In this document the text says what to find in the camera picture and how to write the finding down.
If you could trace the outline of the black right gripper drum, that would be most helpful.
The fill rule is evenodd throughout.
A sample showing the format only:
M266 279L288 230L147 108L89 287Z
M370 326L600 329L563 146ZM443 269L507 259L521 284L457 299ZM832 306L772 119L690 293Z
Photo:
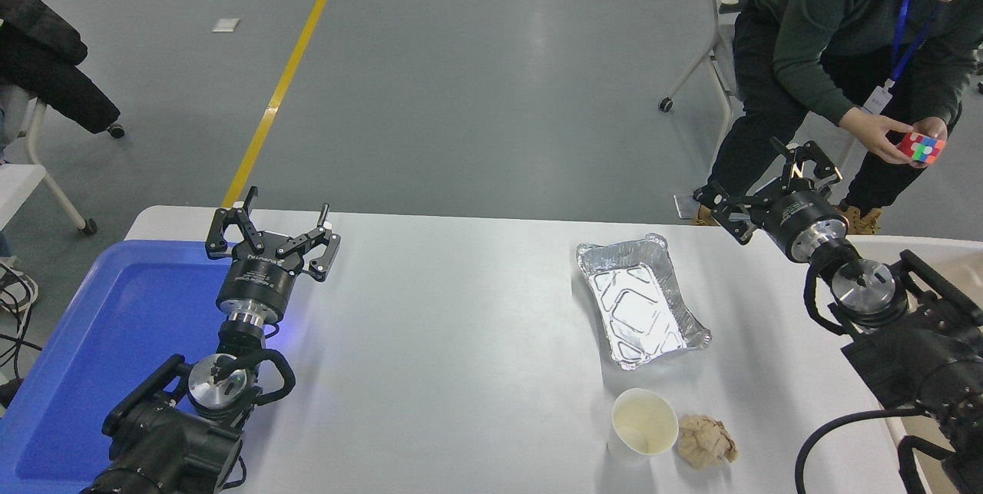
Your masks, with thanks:
M761 227L789 260L812 260L822 247L843 243L843 216L820 193L768 185Z

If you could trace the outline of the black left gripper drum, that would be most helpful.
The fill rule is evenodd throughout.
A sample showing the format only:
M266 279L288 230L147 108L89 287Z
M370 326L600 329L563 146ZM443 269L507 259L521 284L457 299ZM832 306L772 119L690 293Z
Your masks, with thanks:
M215 305L225 314L250 307L266 320L282 320L304 259L292 254L256 254L250 247L237 247L233 262L217 295Z

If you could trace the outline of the person's right hand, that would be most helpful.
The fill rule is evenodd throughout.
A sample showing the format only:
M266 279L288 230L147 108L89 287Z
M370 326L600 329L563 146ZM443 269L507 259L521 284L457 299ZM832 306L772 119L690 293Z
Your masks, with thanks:
M911 157L888 139L888 134L892 132L912 133L914 128L909 124L887 116L870 114L861 108L851 108L839 119L838 127L850 133L871 155L885 164L915 165Z

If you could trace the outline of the person's left hand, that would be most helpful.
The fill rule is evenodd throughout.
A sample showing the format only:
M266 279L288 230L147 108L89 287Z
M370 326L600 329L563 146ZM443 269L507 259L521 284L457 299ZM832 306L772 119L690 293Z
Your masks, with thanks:
M945 120L930 116L912 123L913 132L923 134L924 137L936 139L938 141L948 141L948 124Z

